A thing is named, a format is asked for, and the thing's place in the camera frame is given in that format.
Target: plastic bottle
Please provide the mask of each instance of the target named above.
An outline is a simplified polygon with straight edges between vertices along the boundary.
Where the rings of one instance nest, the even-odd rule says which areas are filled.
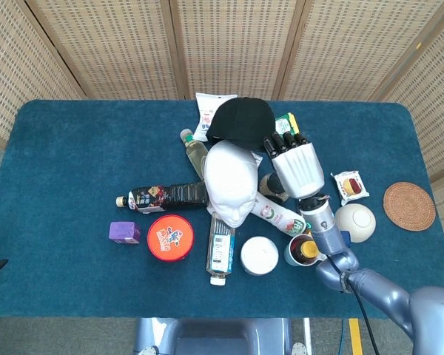
[[[250,213],[270,222],[290,237],[296,237],[306,229],[304,217],[291,209],[286,209],[257,192],[255,205]]]
[[[206,264],[211,285],[225,285],[226,276],[232,272],[234,242],[235,228],[230,228],[215,212],[212,213]]]
[[[199,178],[204,180],[204,162],[207,156],[206,146],[204,146],[204,143],[194,140],[190,129],[183,129],[180,133],[180,137],[186,146],[186,154],[189,161],[192,166],[194,166]]]
[[[298,237],[291,244],[291,255],[301,264],[313,263],[319,255],[316,243],[309,237]]]
[[[119,196],[117,207],[127,207],[146,214],[162,212],[167,209],[189,207],[205,207],[207,205],[207,190],[204,182],[179,183],[165,186],[145,186],[133,189],[128,198]]]

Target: yellow bottle cap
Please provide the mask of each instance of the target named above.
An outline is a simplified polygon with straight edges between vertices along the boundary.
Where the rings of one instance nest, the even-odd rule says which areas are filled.
[[[308,240],[301,245],[301,254],[304,257],[313,259],[319,254],[319,249],[313,240]]]

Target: round coaster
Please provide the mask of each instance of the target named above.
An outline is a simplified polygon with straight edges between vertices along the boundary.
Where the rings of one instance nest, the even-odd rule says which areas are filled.
[[[434,202],[413,183],[394,183],[385,191],[383,208],[388,218],[407,231],[423,231],[436,219]]]

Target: white bowl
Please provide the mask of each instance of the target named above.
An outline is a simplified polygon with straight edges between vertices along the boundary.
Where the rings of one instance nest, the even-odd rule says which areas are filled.
[[[373,234],[377,221],[364,205],[350,203],[335,212],[335,222],[341,231],[349,231],[353,243],[361,243]]]

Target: table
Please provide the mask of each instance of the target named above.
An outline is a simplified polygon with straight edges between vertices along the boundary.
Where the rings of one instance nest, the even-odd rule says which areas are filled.
[[[377,218],[365,243],[352,246],[360,264],[407,291],[444,286],[439,219],[423,232],[396,227],[383,193],[397,181],[431,187],[408,111],[399,104],[274,101],[292,112],[314,143],[332,208],[340,206],[331,172],[359,170]],[[280,258],[263,277],[241,267],[249,237],[270,237],[280,256],[289,242],[249,215],[237,230],[233,273],[224,287],[205,271],[210,216],[178,212],[195,230],[185,260],[163,263],[136,246],[109,241],[111,221],[135,221],[145,236],[162,214],[118,209],[115,197],[138,186],[198,180],[179,132],[198,122],[195,101],[31,101],[18,112],[0,171],[0,316],[83,317],[359,317],[355,299],[324,288],[314,268]],[[259,178],[272,171],[265,158]],[[293,200],[289,208],[295,207]],[[382,317],[369,309],[372,317]]]

